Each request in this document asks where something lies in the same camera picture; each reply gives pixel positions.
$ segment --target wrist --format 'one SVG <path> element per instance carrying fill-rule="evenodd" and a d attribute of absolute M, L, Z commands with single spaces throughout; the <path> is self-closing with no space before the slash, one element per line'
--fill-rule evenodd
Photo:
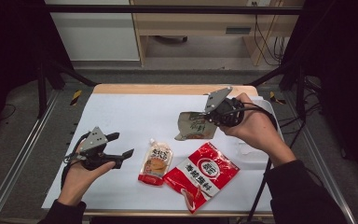
<path fill-rule="evenodd" d="M 284 142 L 265 151 L 272 161 L 274 167 L 295 161 L 296 156 L 293 151 Z"/>
<path fill-rule="evenodd" d="M 69 193 L 61 192 L 60 196 L 57 199 L 57 202 L 68 205 L 68 206 L 77 206 L 81 201 L 81 198 L 72 196 Z"/>

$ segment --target logo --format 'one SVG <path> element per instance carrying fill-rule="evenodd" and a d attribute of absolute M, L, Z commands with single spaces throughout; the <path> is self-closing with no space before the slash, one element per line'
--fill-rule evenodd
<path fill-rule="evenodd" d="M 200 159 L 197 166 L 202 173 L 209 178 L 218 177 L 220 175 L 219 166 L 211 159 Z"/>

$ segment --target white table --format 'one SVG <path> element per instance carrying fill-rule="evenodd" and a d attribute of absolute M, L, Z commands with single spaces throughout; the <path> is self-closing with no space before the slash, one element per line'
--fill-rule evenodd
<path fill-rule="evenodd" d="M 183 111 L 203 111 L 206 95 L 226 86 L 193 85 L 100 85 L 89 98 L 74 138 L 68 148 L 73 150 L 77 140 L 87 131 L 99 126 L 104 134 L 120 133 L 107 144 L 106 154 L 121 155 L 134 148 L 131 158 L 121 169 L 100 177 L 84 195 L 90 216 L 246 216 L 260 186 L 267 155 L 237 138 L 216 131 L 211 142 L 241 168 L 239 173 L 210 201 L 191 215 L 181 194 L 167 185 L 153 187 L 137 180 L 150 138 L 166 142 L 173 151 L 171 169 L 198 149 L 207 140 L 176 141 L 179 133 L 177 119 Z M 253 87 L 234 86 L 230 96 L 247 92 L 256 104 L 273 113 L 269 102 L 257 96 Z M 60 194 L 61 173 L 52 183 L 42 208 L 49 209 Z M 256 209 L 256 216 L 271 216 L 271 196 L 265 187 Z"/>

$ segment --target aluminum rail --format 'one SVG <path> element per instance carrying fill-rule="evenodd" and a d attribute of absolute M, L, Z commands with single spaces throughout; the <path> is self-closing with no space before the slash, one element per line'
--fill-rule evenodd
<path fill-rule="evenodd" d="M 0 212 L 10 194 L 10 192 L 13 190 L 14 185 L 17 182 L 17 179 L 19 178 L 22 168 L 24 167 L 25 163 L 28 160 L 29 155 L 34 149 L 34 145 L 39 137 L 39 135 L 42 133 L 43 128 L 45 127 L 45 124 L 48 121 L 48 118 L 51 114 L 51 111 L 53 110 L 58 96 L 60 92 L 59 91 L 53 91 L 49 101 L 48 101 L 48 109 L 45 112 L 44 116 L 41 119 L 38 119 L 31 130 L 30 134 L 28 135 L 27 140 L 25 141 L 24 145 L 22 146 L 22 149 L 17 156 L 16 160 L 14 161 L 13 165 L 11 166 L 9 172 L 7 173 L 7 176 L 5 177 L 5 180 L 1 184 L 0 187 Z"/>
<path fill-rule="evenodd" d="M 219 7 L 219 6 L 126 6 L 126 5 L 25 5 L 28 9 L 66 13 L 177 13 L 177 14 L 254 14 L 303 15 L 318 12 L 302 7 Z"/>
<path fill-rule="evenodd" d="M 295 107 L 295 96 L 292 92 L 284 91 L 283 92 L 284 98 L 287 100 L 292 112 L 296 114 L 296 107 Z M 310 134 L 310 130 L 307 128 L 307 125 L 304 126 L 303 129 L 304 134 L 304 142 L 309 149 L 310 157 L 317 169 L 318 173 L 321 175 L 321 179 L 324 182 L 324 186 L 329 191 L 333 199 L 336 201 L 338 206 L 341 208 L 347 222 L 349 224 L 355 224 L 356 221 L 354 216 L 349 208 L 347 202 L 345 201 L 344 196 L 342 195 L 339 187 L 337 185 L 336 180 L 332 176 L 330 169 L 328 168 L 327 164 L 324 161 L 323 156 L 321 155 L 319 148 L 316 146 L 312 135 Z"/>

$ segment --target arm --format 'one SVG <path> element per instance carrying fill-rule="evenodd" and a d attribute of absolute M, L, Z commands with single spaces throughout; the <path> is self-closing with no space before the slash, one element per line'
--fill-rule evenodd
<path fill-rule="evenodd" d="M 115 165 L 113 161 L 110 161 L 89 171 L 80 162 L 73 161 L 59 198 L 54 201 L 48 214 L 39 224 L 81 224 L 86 210 L 86 204 L 81 202 L 83 195 L 98 177 L 107 173 Z"/>
<path fill-rule="evenodd" d="M 245 93 L 237 99 L 243 103 L 252 102 Z M 296 159 L 266 115 L 246 111 L 239 125 L 220 129 L 269 155 L 274 168 L 265 173 L 265 178 L 277 224 L 347 223 L 336 202 L 325 188 L 310 178 L 302 161 Z"/>

